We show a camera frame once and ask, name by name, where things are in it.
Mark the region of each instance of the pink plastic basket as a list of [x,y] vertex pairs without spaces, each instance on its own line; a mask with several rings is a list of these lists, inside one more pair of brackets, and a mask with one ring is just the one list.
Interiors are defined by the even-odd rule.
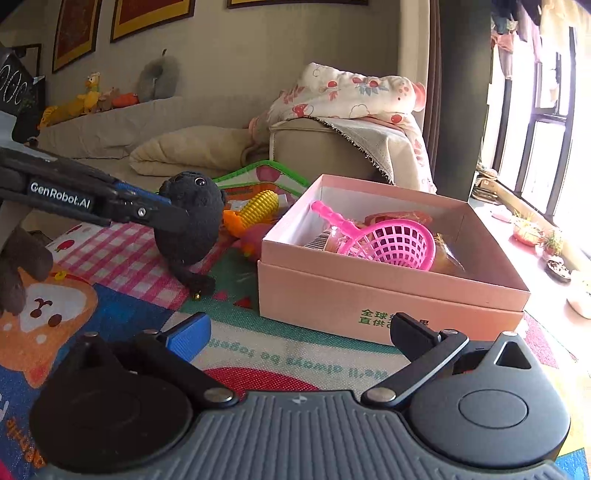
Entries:
[[342,255],[418,270],[429,270],[433,265],[435,240],[431,232],[418,222],[388,220],[359,229],[321,201],[312,203],[310,207],[349,237],[350,240],[339,248],[338,253]]

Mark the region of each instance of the window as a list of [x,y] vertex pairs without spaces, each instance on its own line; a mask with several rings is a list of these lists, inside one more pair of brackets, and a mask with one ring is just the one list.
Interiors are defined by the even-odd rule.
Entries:
[[499,182],[591,254],[591,62],[516,40],[493,168]]

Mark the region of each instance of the black plush toy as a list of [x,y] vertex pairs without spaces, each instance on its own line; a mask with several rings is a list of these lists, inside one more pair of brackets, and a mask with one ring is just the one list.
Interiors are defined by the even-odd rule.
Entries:
[[191,296],[212,295],[216,282],[189,268],[201,261],[217,241],[226,193],[212,179],[197,172],[184,171],[165,181],[159,194],[189,213],[183,233],[154,230],[158,250],[168,261],[176,279],[189,288]]

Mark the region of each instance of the metal screw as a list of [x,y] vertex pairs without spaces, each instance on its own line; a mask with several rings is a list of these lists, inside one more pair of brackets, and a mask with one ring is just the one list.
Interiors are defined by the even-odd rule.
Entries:
[[376,403],[388,403],[396,398],[396,392],[385,387],[371,388],[366,392],[367,398]]
[[234,398],[234,393],[227,388],[215,387],[206,390],[203,396],[211,403],[226,403]]

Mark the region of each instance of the cardboard box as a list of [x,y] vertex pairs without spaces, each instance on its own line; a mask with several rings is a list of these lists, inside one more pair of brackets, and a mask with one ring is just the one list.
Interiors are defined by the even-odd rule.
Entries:
[[[326,227],[322,200],[345,218],[420,210],[433,218],[471,280],[303,247]],[[391,345],[397,312],[474,340],[514,330],[530,292],[465,202],[364,180],[323,175],[273,227],[258,264],[261,315],[305,328]]]

